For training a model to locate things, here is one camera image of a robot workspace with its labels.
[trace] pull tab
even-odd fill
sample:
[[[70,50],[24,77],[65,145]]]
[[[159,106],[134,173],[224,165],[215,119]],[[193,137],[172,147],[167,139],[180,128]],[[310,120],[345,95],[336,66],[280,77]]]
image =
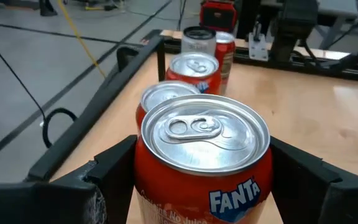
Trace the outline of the pull tab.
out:
[[[172,98],[175,98],[175,97],[177,97],[177,96],[178,96],[178,95],[177,95],[177,94],[174,94],[174,93],[172,93],[172,94],[167,93],[167,94],[165,94],[165,95],[162,96],[162,99],[163,99],[164,101],[166,101],[166,100],[170,100],[170,99],[172,99]]]
[[[221,133],[223,125],[213,116],[176,116],[164,124],[168,137],[175,139],[213,138]]]
[[[202,65],[201,63],[197,62],[196,60],[187,60],[186,62],[187,67],[191,68],[193,71],[198,73],[206,72],[206,66]]]

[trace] can lid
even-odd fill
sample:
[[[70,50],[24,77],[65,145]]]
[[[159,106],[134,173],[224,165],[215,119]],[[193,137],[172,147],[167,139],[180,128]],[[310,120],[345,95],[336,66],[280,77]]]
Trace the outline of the can lid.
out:
[[[216,42],[220,44],[228,44],[234,41],[234,36],[227,32],[216,32]]]
[[[270,144],[267,125],[253,109],[205,94],[179,96],[154,107],[144,118],[141,135],[168,166],[206,176],[247,169]]]
[[[209,40],[215,37],[216,31],[207,27],[193,26],[183,30],[186,37],[196,40]]]
[[[169,100],[177,96],[199,93],[200,91],[197,87],[189,83],[182,81],[163,81],[148,87],[148,89],[143,92],[140,104],[147,112],[165,100]]]
[[[169,64],[170,69],[188,77],[207,77],[219,68],[215,57],[201,52],[187,52],[174,56]]]

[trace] red device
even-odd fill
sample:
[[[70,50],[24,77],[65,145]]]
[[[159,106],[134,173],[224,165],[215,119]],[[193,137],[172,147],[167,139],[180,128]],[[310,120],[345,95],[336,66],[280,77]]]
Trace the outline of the red device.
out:
[[[217,31],[232,32],[237,21],[233,2],[206,1],[201,6],[200,25]]]

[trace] soda can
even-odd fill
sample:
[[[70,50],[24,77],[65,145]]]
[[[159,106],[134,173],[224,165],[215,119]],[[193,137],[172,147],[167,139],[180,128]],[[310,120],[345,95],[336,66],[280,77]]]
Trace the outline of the soda can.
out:
[[[187,27],[181,38],[181,52],[202,52],[215,55],[216,31],[206,27]]]
[[[143,223],[256,223],[272,188],[269,144],[265,121],[223,96],[151,109],[135,150]]]
[[[199,94],[200,91],[193,85],[181,81],[163,81],[148,87],[140,99],[136,109],[136,123],[140,130],[143,118],[154,106],[165,100],[190,94]]]
[[[190,83],[201,93],[220,94],[221,72],[218,60],[205,53],[188,52],[174,56],[165,79]]]
[[[224,95],[229,80],[231,65],[233,64],[234,51],[236,45],[234,36],[227,32],[216,33],[216,50],[215,57],[219,62],[219,70],[221,71],[222,83],[221,94]]]

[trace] fanta logo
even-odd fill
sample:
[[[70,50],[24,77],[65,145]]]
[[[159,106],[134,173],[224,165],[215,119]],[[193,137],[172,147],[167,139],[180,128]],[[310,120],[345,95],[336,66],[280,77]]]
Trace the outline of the fanta logo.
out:
[[[206,82],[199,82],[195,86],[201,93],[204,93],[209,88],[209,85]]]
[[[237,185],[232,192],[220,190],[209,193],[209,211],[226,222],[238,222],[248,209],[254,207],[259,199],[260,189],[252,179]]]

